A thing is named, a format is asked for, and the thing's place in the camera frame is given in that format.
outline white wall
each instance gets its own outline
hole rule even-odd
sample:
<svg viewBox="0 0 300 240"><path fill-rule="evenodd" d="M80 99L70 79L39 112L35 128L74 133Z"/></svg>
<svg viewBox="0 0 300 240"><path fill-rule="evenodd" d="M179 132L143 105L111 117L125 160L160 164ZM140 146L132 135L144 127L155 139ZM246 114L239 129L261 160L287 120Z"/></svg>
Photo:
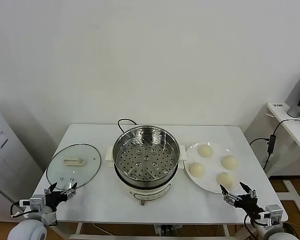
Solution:
<svg viewBox="0 0 300 240"><path fill-rule="evenodd" d="M0 0L0 110L45 167L71 123L237 125L300 77L300 0Z"/></svg>

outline white table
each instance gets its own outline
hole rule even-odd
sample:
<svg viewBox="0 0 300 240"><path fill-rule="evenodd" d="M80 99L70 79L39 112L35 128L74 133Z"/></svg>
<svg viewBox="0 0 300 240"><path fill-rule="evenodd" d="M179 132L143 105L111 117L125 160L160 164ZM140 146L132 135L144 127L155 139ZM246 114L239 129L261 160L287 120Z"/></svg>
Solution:
<svg viewBox="0 0 300 240"><path fill-rule="evenodd" d="M300 119L300 117L293 118L287 114L290 107L285 102L268 102L266 106L279 122L285 119ZM281 125L300 147L300 121L284 121ZM271 159L272 165L275 165L275 167L266 169L267 175L271 176L275 171L278 171L278 166L280 166L281 169L286 166L290 166L292 162L296 160L297 156L300 158L299 147L295 147L293 145L282 147L279 150L279 157L275 155ZM292 185L291 181L283 180L283 183L288 192L278 192L277 194L279 199L282 201L294 201L300 211L300 196L298 192Z"/></svg>
<svg viewBox="0 0 300 240"><path fill-rule="evenodd" d="M256 189L260 207L277 204L283 206L261 168L242 131L236 126L159 126L169 131L186 149L194 143L212 141L225 145L236 152L245 169L243 182ZM140 206L131 199L113 168L104 159L107 147L114 144L121 134L117 125L72 124L66 131L56 153L79 143L96 147L102 159L97 175L77 189L75 197L58 206L59 222L111 223L111 224L180 224L225 225L242 224L246 213L223 200L221 194L211 193L198 187L187 177L184 169L178 169L171 190L162 198ZM49 183L44 174L35 189L42 194ZM235 194L244 194L238 188ZM282 221L288 215L283 210Z"/></svg>

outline power cord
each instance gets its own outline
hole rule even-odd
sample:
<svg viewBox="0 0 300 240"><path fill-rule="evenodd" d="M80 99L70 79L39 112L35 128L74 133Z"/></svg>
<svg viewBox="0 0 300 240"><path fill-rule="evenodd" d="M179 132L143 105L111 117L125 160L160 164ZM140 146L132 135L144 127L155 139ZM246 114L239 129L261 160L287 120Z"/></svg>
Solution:
<svg viewBox="0 0 300 240"><path fill-rule="evenodd" d="M283 229L285 230L285 232L288 232L289 234L292 234L297 239L299 239L297 232L294 230L294 228L289 223L283 222L282 225L283 225Z"/></svg>
<svg viewBox="0 0 300 240"><path fill-rule="evenodd" d="M166 227L169 229L169 231L170 231L170 236L172 237L172 225L171 225L171 224L168 224Z"/></svg>
<svg viewBox="0 0 300 240"><path fill-rule="evenodd" d="M270 159L270 156L271 156L271 154L270 153L268 153L268 157L266 158L266 161L265 161L265 164L264 164L264 166L263 166L263 170L265 170L266 169L266 167L267 167L267 164L268 164L268 162L269 162L269 159Z"/></svg>
<svg viewBox="0 0 300 240"><path fill-rule="evenodd" d="M161 230L163 230L163 236L165 237L167 234L167 225L161 225Z"/></svg>
<svg viewBox="0 0 300 240"><path fill-rule="evenodd" d="M14 208L14 206L18 206L18 205L19 205L19 202L15 201L14 203L12 203L12 205L10 207L10 214L11 214L11 217L14 218L14 219L18 218L18 217L21 217L21 216L23 216L25 214L37 213L38 212L37 210L31 210L31 211L25 211L25 212L22 212L22 213L17 212L15 214L13 214L13 208Z"/></svg>
<svg viewBox="0 0 300 240"><path fill-rule="evenodd" d="M247 217L248 217L248 214L245 215L244 220L243 220L244 227L246 228L246 230L249 232L249 234L251 235L251 237L252 237L254 240L258 240L258 238L257 238L257 237L250 231L250 229L247 227L247 223L246 223Z"/></svg>
<svg viewBox="0 0 300 240"><path fill-rule="evenodd" d="M285 119L285 120L282 120L281 122L279 122L279 124L278 124L278 125L276 126L276 128L274 129L272 135L275 135L275 133L276 133L278 127L280 126L280 124L282 124L282 123L285 122L285 121L297 121L297 122L300 122L300 119Z"/></svg>
<svg viewBox="0 0 300 240"><path fill-rule="evenodd" d="M251 146L251 144L253 144L255 141L257 141L257 140L266 140L266 141L269 141L269 138L264 138L264 137L259 137L259 138L256 138L256 139L254 139L252 142L250 142L250 146Z"/></svg>
<svg viewBox="0 0 300 240"><path fill-rule="evenodd" d="M118 120L118 127L120 128L120 130L124 133L125 131L122 129L122 127L120 126L120 122L121 121L130 121L132 122L134 125L137 125L135 121L129 119L129 118L121 118Z"/></svg>
<svg viewBox="0 0 300 240"><path fill-rule="evenodd" d="M258 141L258 140L265 140L268 142L268 148L267 148L267 153L268 153L268 157L266 158L266 161L265 161L265 164L263 166L263 170L266 169L267 167L267 164L269 162L269 159L270 159L270 156L271 154L274 152L274 148L275 148L275 143L276 143L276 131L277 129L279 128L279 126L283 123L283 122L286 122L286 121L297 121L297 122L300 122L300 119L285 119L285 120L282 120L281 122L278 123L278 125L275 127L274 131L273 131L273 134L270 135L270 138L264 138L264 137L259 137L259 138L256 138L254 139L252 142L250 142L250 146L251 144L253 144L255 141Z"/></svg>

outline table leg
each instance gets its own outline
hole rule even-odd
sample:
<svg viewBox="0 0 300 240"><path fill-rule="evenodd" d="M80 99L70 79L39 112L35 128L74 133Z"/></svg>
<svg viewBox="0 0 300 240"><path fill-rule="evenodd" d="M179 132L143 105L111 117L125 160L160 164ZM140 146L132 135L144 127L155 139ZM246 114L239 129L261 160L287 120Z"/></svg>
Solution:
<svg viewBox="0 0 300 240"><path fill-rule="evenodd" d="M288 192L277 192L280 201L294 201L296 207L300 211L300 196L296 191L295 187L292 185L291 181L283 180L283 184L285 185Z"/></svg>
<svg viewBox="0 0 300 240"><path fill-rule="evenodd" d="M228 226L226 224L223 224L222 227L223 227L224 235L226 237L230 237Z"/></svg>

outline metal frame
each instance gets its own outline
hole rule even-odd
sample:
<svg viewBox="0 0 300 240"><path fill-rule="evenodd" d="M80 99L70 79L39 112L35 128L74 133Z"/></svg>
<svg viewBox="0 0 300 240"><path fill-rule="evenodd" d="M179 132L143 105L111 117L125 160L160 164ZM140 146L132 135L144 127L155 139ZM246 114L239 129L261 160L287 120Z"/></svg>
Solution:
<svg viewBox="0 0 300 240"><path fill-rule="evenodd" d="M75 234L69 233L68 229L60 222L58 226L51 227L57 234L65 240L154 240L154 239L169 239L169 240L236 240L235 236L230 236L228 226L222 225L225 236L112 236L112 235L89 235L81 234L83 223L79 222Z"/></svg>
<svg viewBox="0 0 300 240"><path fill-rule="evenodd" d="M290 180L282 180L288 192L277 192L280 201L294 201L300 212L300 196Z"/></svg>

